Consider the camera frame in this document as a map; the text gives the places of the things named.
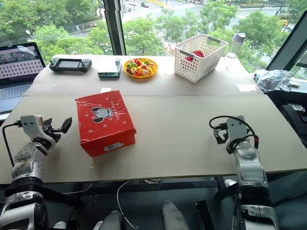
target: red box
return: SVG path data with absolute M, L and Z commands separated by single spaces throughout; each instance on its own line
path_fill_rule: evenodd
M 91 157 L 135 143 L 136 133 L 119 91 L 76 99 L 80 144 Z

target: white tabletop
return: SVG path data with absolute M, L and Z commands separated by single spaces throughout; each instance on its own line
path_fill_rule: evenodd
M 85 96 L 101 91 L 120 90 L 122 95 L 235 95 L 262 93 L 256 86 L 253 77 L 235 60 L 233 69 L 228 71 L 221 58 L 216 69 L 192 83 L 177 75 L 165 75 L 173 71 L 174 57 L 148 57 L 158 63 L 159 69 L 155 76 L 148 79 L 129 77 L 123 70 L 117 80 L 101 80 L 97 71 L 103 64 L 114 58 L 121 58 L 123 63 L 134 56 L 103 56 L 103 55 L 57 55 L 63 58 L 84 58 L 92 60 L 92 67 L 87 73 L 82 72 L 53 72 L 47 66 L 35 78 L 35 81 L 25 96 L 33 95 L 66 95 Z
M 208 121 L 217 115 L 244 115 L 260 137 L 260 161 L 268 172 L 306 169 L 307 151 L 281 113 L 264 94 L 207 96 L 124 96 L 134 122 L 136 144 L 91 158 L 79 143 L 74 96 L 24 97 L 4 124 L 20 115 L 53 118 L 54 127 L 73 123 L 48 155 L 49 183 L 235 174 L 234 156 L 217 145 Z M 7 131 L 17 152 L 29 138 Z M 11 181 L 11 166 L 0 136 L 0 184 Z

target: white label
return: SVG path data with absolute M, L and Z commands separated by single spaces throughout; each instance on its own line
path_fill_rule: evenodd
M 106 147 L 104 148 L 104 151 L 107 151 L 107 152 L 108 152 L 108 151 L 111 151 L 111 150 L 120 148 L 120 147 L 122 147 L 123 145 L 124 145 L 123 143 L 117 142 L 117 143 L 115 143 L 115 144 L 113 144 L 113 145 L 106 146 Z

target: robot leg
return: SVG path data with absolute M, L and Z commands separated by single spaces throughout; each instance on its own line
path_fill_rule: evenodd
M 164 230 L 189 230 L 183 215 L 171 201 L 166 201 L 162 207 L 162 221 Z
M 121 224 L 123 221 L 123 216 L 118 211 L 113 211 L 104 219 L 96 224 L 99 230 L 121 230 Z

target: plastic bag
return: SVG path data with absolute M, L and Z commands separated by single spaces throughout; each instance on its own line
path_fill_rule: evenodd
M 279 90 L 288 87 L 293 73 L 286 70 L 271 70 L 260 69 L 255 72 L 255 80 L 257 85 L 264 91 Z

